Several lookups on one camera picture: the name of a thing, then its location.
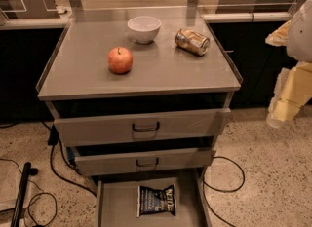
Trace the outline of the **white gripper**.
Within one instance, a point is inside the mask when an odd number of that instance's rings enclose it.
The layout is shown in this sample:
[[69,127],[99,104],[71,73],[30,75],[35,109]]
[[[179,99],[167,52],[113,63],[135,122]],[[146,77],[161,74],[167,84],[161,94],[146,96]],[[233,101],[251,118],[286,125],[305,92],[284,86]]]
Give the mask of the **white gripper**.
[[278,75],[266,124],[279,129],[291,121],[312,98],[312,63],[300,61],[292,69],[283,68]]

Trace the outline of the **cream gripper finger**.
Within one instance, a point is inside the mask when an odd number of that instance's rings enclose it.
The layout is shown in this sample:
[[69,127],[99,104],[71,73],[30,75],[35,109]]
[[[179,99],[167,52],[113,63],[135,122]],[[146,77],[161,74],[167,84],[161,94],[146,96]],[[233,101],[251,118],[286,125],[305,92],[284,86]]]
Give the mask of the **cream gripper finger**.
[[278,29],[269,34],[265,39],[265,43],[275,47],[285,46],[288,41],[288,34],[291,22],[291,20],[288,20]]

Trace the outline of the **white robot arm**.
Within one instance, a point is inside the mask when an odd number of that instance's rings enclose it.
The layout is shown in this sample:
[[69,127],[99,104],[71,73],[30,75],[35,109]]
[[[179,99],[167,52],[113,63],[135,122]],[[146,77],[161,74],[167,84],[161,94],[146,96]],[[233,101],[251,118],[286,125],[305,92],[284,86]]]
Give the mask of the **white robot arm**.
[[281,70],[268,108],[266,123],[281,128],[312,98],[312,0],[306,0],[265,43],[285,46],[287,55],[297,61],[292,69]]

